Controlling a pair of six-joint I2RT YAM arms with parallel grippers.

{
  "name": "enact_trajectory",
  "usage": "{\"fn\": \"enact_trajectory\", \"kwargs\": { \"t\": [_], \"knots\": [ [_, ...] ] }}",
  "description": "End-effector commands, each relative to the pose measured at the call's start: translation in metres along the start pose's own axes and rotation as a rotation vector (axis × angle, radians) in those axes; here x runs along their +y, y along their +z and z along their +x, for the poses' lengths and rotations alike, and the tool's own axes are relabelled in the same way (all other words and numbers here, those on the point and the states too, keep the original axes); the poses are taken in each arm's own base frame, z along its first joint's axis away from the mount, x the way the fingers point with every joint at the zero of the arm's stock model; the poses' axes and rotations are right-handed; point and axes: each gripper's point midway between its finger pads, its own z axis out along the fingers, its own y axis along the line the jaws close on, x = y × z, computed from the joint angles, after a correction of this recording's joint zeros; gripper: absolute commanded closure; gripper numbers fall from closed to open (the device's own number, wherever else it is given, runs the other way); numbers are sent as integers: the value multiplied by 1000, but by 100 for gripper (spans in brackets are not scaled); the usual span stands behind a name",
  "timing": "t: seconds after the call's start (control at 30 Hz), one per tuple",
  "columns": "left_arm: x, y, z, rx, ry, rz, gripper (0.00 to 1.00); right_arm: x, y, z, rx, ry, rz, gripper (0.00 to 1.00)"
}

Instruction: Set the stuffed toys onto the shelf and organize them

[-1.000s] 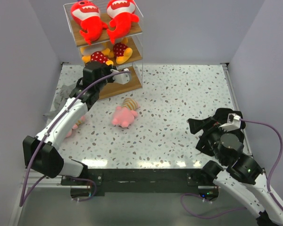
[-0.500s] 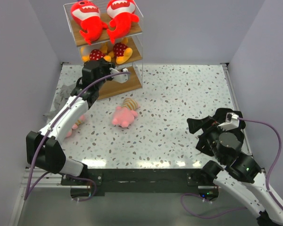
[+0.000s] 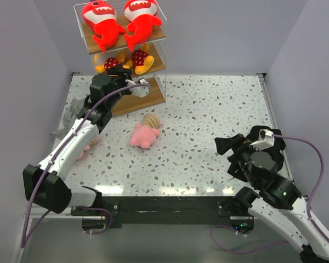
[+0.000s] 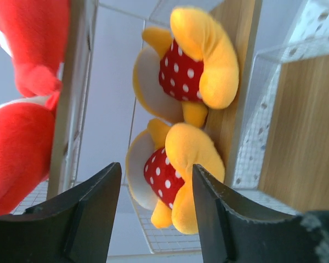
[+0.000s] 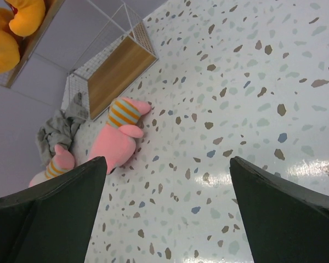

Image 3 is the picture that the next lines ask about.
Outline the orange doll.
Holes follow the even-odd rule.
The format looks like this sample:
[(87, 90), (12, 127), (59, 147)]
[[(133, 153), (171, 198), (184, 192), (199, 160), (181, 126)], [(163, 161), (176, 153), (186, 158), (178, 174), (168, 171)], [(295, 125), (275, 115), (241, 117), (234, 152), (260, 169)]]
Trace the orange doll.
[(124, 64), (126, 59), (126, 54), (124, 51), (121, 51), (117, 54), (116, 57), (110, 57), (106, 60), (100, 62), (101, 55), (95, 54), (93, 56), (94, 68), (97, 73), (106, 72), (108, 69), (116, 67), (119, 64)]

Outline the orange doll polka dot dress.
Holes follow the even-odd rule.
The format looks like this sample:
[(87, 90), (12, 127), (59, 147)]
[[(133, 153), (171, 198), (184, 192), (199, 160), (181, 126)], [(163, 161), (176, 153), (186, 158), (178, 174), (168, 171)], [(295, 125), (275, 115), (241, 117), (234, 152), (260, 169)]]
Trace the orange doll polka dot dress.
[(148, 72), (154, 64), (154, 57), (148, 53), (149, 45), (143, 44), (140, 49), (131, 54), (131, 58), (126, 62), (129, 68), (134, 68), (136, 75), (142, 75)]

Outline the red shark plush with face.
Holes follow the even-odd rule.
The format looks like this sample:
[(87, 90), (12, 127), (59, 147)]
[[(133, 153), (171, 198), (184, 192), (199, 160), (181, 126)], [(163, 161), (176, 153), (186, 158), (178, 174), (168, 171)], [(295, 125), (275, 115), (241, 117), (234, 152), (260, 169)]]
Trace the red shark plush with face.
[(84, 22), (93, 30), (93, 41), (106, 53), (126, 30), (117, 22), (116, 10), (106, 1), (91, 1), (82, 9)]

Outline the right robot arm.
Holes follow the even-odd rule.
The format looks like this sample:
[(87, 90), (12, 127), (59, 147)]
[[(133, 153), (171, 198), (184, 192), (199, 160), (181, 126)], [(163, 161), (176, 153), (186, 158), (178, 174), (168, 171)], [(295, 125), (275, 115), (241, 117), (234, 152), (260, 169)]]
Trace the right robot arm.
[(329, 230), (311, 210), (311, 193), (280, 175), (286, 147), (281, 130), (254, 126), (247, 136), (215, 138), (217, 153), (228, 157), (228, 173), (249, 183), (225, 203), (239, 215), (257, 217), (299, 252), (302, 262), (329, 262)]

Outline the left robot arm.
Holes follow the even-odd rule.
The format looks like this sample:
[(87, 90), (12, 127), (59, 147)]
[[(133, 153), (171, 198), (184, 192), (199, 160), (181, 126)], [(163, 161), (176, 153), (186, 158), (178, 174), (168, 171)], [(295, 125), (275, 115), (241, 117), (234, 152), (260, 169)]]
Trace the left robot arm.
[(29, 205), (36, 204), (60, 214), (68, 207), (83, 207), (90, 215), (101, 212), (100, 193), (90, 187), (70, 189), (66, 177), (79, 155), (112, 118), (112, 108), (121, 97), (130, 94), (131, 71), (121, 65), (95, 75), (90, 94), (69, 132), (59, 145), (38, 165), (23, 170), (25, 196)]

